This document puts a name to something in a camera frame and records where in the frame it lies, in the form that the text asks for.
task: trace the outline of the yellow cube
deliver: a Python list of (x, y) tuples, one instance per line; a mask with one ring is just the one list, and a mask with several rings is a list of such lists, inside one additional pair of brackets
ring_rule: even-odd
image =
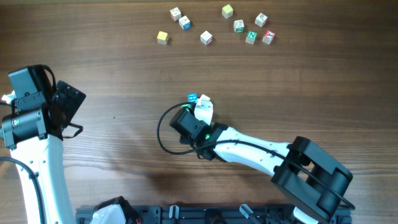
[(228, 19), (229, 17), (231, 17), (234, 14), (234, 9), (231, 7), (230, 4), (228, 4), (223, 7), (222, 13), (223, 13), (223, 16), (225, 17), (225, 19)]
[(167, 44), (168, 40), (169, 35), (166, 32), (159, 31), (159, 34), (157, 34), (157, 42), (160, 44)]

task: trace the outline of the toy block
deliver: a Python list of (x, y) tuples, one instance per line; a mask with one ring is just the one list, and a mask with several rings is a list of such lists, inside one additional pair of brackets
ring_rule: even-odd
[(249, 44), (254, 44), (254, 41), (256, 41), (257, 33), (253, 31), (248, 32), (248, 36), (246, 37), (246, 43)]
[(234, 22), (234, 31), (235, 33), (244, 31), (243, 19)]
[(221, 10), (223, 13), (223, 16), (225, 19), (228, 19), (234, 14), (234, 9), (231, 7), (230, 4), (226, 5), (223, 7), (223, 10)]
[(266, 34), (264, 34), (262, 41), (266, 44), (270, 44), (272, 40), (274, 40), (275, 32), (271, 30), (267, 30)]
[(167, 44), (168, 40), (169, 35), (166, 32), (159, 31), (159, 34), (157, 34), (157, 42), (160, 44)]
[(189, 21), (187, 16), (183, 16), (181, 19), (179, 19), (178, 23), (183, 30), (187, 30), (191, 27), (191, 21)]
[(170, 10), (170, 15), (172, 16), (174, 22), (181, 18), (181, 12), (178, 9), (178, 7), (175, 7), (174, 9)]
[(210, 44), (212, 40), (213, 36), (209, 32), (207, 32), (207, 30), (200, 36), (200, 41), (202, 41), (202, 43), (204, 43), (205, 45)]
[(264, 24), (267, 22), (267, 16), (264, 15), (263, 13), (260, 13), (257, 17), (256, 17), (256, 21), (254, 21), (255, 24), (257, 24), (259, 27), (263, 27)]

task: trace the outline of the cube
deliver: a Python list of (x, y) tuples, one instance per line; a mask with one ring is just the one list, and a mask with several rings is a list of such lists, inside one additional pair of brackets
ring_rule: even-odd
[(267, 16), (264, 15), (263, 13), (260, 13), (257, 17), (256, 17), (256, 21), (254, 21), (255, 24), (257, 24), (259, 27), (263, 27), (264, 24), (267, 22)]
[(266, 34), (264, 34), (262, 41), (266, 44), (270, 44), (272, 40), (274, 40), (275, 32), (271, 30), (267, 30)]
[(168, 40), (169, 35), (166, 32), (159, 31), (159, 34), (157, 34), (157, 42), (166, 45)]
[(174, 22), (181, 18), (181, 12), (178, 9), (178, 7), (175, 7), (174, 9), (170, 10), (170, 15), (172, 16)]
[(180, 23), (180, 27), (183, 30), (187, 30), (191, 27), (191, 21), (189, 21), (187, 16), (183, 16), (181, 19), (179, 19), (178, 23)]
[(228, 19), (234, 14), (234, 9), (231, 7), (230, 4), (226, 5), (223, 7), (223, 10), (221, 10), (223, 13), (223, 16), (225, 19)]
[(209, 32), (207, 32), (207, 30), (200, 36), (200, 41), (202, 41), (202, 43), (204, 43), (205, 45), (210, 44), (212, 40), (213, 36)]
[(234, 22), (234, 31), (235, 33), (244, 31), (243, 19)]
[(256, 41), (257, 33), (253, 31), (248, 32), (248, 36), (246, 37), (246, 43), (249, 44), (254, 44), (254, 41)]

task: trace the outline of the wood grain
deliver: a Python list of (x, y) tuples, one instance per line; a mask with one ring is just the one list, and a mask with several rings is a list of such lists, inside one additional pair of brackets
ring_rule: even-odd
[[(240, 1), (230, 19), (225, 4), (0, 7), (0, 94), (12, 90), (9, 71), (43, 63), (88, 96), (73, 120), (85, 131), (64, 142), (73, 208), (120, 195), (135, 205), (288, 202), (258, 171), (161, 150), (160, 115), (197, 92), (213, 100), (214, 121), (270, 141), (305, 136), (336, 157), (354, 174), (345, 195), (354, 223), (398, 223), (396, 1)], [(172, 22), (175, 6), (190, 30)], [(254, 24), (260, 12), (265, 28)], [(233, 33), (236, 19), (259, 33), (254, 45)], [(271, 45), (261, 43), (267, 29)], [(167, 121), (161, 135), (186, 148)], [(26, 223), (15, 166), (0, 164), (0, 198), (0, 223)]]

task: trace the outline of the wooden surface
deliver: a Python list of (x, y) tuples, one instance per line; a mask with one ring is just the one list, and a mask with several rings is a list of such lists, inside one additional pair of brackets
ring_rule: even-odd
[[(160, 115), (211, 97), (214, 121), (270, 141), (317, 142), (354, 175), (354, 223), (398, 223), (398, 7), (395, 1), (163, 2), (0, 7), (0, 95), (9, 71), (43, 63), (87, 99), (65, 140), (73, 208), (123, 195), (133, 205), (287, 203), (270, 177), (239, 164), (172, 156)], [(178, 6), (193, 22), (172, 22)], [(264, 28), (254, 24), (263, 12)], [(243, 19), (254, 45), (233, 33)], [(267, 29), (271, 45), (261, 43)], [(156, 41), (169, 33), (169, 44)], [(213, 34), (204, 46), (200, 34)], [(1, 117), (9, 108), (0, 108)], [(161, 127), (165, 145), (187, 147)], [(9, 156), (0, 149), (0, 156)], [(0, 164), (0, 223), (26, 223), (16, 168)]]

